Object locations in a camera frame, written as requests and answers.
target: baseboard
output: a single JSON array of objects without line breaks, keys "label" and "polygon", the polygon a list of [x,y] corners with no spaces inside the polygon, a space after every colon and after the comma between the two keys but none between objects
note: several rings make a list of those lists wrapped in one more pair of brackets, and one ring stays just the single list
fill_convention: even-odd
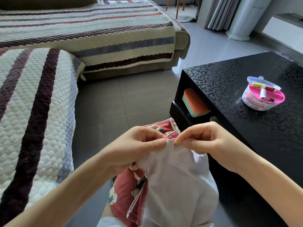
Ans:
[{"label": "baseboard", "polygon": [[293,49],[287,47],[286,45],[282,44],[281,42],[278,42],[275,39],[270,38],[262,33],[253,31],[251,35],[260,39],[265,44],[273,47],[282,56],[295,61],[298,65],[303,67],[303,54],[294,51]]}]

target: person's left hand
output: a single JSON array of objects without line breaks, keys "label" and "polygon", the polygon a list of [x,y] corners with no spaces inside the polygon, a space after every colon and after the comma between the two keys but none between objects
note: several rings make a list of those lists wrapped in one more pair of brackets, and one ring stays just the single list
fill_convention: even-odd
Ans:
[{"label": "person's left hand", "polygon": [[106,160],[113,174],[120,174],[144,154],[161,150],[167,137],[155,129],[135,126],[107,145],[98,155]]}]

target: red garment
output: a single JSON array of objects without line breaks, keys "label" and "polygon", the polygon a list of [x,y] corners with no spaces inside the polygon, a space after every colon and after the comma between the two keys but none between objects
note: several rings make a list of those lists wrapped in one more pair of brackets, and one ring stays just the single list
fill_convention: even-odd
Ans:
[{"label": "red garment", "polygon": [[[163,122],[146,125],[146,127],[161,131],[169,139],[175,139],[180,134],[172,118]],[[136,163],[118,175],[109,193],[108,201],[113,215],[127,227],[141,226],[141,215],[143,213],[147,187],[148,182],[144,177],[144,171]]]}]

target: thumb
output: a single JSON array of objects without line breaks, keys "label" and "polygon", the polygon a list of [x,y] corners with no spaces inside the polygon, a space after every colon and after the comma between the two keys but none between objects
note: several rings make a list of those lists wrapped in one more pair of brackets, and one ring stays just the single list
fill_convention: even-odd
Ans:
[{"label": "thumb", "polygon": [[195,151],[197,154],[211,153],[214,149],[212,141],[201,141],[185,139],[182,143],[186,148]]},{"label": "thumb", "polygon": [[167,144],[167,139],[157,139],[149,142],[143,142],[144,151],[152,152],[163,149]]}]

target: orange lid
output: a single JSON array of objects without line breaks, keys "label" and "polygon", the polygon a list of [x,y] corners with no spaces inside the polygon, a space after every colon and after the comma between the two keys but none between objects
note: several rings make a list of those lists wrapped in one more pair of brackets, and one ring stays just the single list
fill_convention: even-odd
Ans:
[{"label": "orange lid", "polygon": [[184,95],[187,98],[191,108],[197,114],[205,114],[210,112],[208,107],[203,103],[199,96],[191,88],[184,90]]}]

